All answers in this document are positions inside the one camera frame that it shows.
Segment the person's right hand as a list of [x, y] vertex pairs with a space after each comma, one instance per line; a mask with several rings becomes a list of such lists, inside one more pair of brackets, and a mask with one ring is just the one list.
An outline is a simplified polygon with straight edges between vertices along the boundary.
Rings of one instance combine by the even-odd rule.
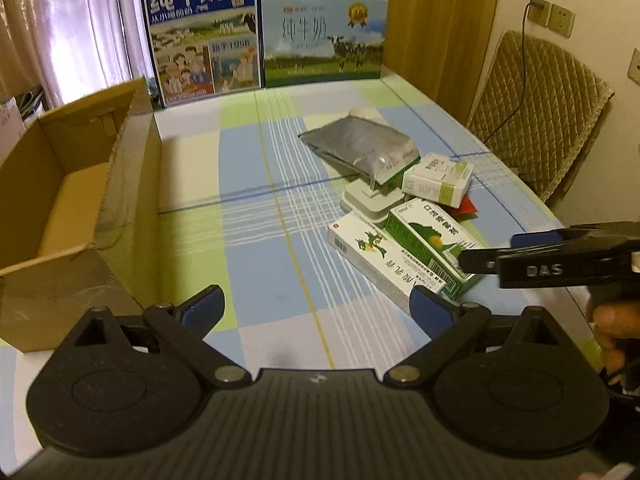
[[597, 304], [588, 302], [587, 321], [592, 325], [593, 335], [601, 348], [601, 356], [608, 384], [616, 385], [622, 380], [627, 365], [627, 340], [639, 339], [640, 304], [638, 300], [618, 300]]

